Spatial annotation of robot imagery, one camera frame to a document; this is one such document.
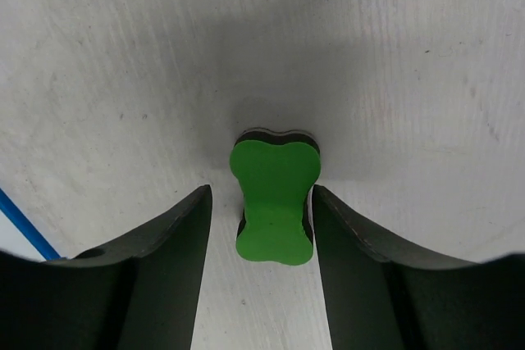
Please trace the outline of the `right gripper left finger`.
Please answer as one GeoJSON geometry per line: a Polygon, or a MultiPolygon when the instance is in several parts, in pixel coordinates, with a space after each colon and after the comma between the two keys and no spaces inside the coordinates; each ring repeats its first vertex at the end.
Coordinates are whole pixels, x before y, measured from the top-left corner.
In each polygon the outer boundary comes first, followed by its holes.
{"type": "Polygon", "coordinates": [[[203,278],[212,190],[77,257],[1,255],[4,349],[188,349],[203,278]]]}

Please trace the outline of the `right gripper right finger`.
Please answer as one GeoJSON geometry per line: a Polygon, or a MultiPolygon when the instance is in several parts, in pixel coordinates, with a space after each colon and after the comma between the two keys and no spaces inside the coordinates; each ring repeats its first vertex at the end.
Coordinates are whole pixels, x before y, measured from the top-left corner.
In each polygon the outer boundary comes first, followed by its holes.
{"type": "Polygon", "coordinates": [[[313,189],[335,349],[521,349],[524,256],[475,263],[410,242],[313,189]]]}

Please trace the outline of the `green black eraser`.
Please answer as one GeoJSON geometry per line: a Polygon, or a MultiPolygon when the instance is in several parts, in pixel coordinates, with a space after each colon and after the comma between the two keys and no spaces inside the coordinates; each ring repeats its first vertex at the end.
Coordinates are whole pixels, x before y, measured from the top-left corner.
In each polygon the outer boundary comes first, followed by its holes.
{"type": "Polygon", "coordinates": [[[313,256],[308,198],[321,174],[317,142],[302,130],[246,130],[230,169],[243,194],[235,248],[247,261],[300,266],[313,256]]]}

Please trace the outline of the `blue framed whiteboard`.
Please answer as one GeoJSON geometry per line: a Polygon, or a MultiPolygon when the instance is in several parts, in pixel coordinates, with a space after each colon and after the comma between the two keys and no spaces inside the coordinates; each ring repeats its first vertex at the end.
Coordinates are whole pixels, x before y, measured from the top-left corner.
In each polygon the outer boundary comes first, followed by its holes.
{"type": "Polygon", "coordinates": [[[31,261],[61,257],[3,190],[0,191],[0,206],[2,251],[31,261]]]}

